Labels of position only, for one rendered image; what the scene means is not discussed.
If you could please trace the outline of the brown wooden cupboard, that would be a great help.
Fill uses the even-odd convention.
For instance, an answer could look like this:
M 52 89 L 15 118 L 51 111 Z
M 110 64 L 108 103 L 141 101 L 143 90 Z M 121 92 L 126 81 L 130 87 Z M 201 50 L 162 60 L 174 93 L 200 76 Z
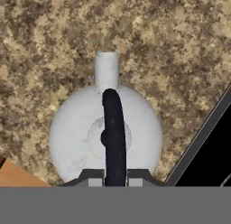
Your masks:
M 49 187 L 49 184 L 0 156 L 0 187 Z

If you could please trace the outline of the white kettle with black handle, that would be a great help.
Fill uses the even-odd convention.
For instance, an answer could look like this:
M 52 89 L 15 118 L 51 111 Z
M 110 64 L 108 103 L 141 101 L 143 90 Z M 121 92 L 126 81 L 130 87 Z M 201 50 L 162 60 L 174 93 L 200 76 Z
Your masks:
M 129 169 L 153 173 L 162 151 L 161 122 L 143 96 L 119 83 L 115 51 L 96 53 L 94 84 L 60 106 L 49 147 L 64 183 L 84 169 L 102 169 L 103 187 L 128 187 Z

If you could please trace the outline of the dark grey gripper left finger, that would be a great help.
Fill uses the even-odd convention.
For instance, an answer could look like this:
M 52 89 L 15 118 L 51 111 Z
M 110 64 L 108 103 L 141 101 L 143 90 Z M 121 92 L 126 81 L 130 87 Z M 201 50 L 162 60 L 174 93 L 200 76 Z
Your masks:
M 102 169 L 84 169 L 80 176 L 69 182 L 65 182 L 61 187 L 103 187 L 105 174 Z

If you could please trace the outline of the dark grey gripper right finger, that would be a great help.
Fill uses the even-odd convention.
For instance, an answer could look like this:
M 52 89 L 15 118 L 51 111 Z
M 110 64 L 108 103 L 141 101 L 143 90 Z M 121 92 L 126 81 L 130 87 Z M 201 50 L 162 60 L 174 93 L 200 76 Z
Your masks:
M 152 177 L 148 169 L 129 169 L 127 171 L 128 187 L 149 187 L 163 185 L 163 182 Z

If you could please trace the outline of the black hob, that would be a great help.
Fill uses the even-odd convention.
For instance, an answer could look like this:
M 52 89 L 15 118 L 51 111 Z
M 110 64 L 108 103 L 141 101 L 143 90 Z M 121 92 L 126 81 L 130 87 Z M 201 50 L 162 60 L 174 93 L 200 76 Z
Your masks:
M 169 186 L 223 187 L 231 178 L 231 84 L 174 166 Z

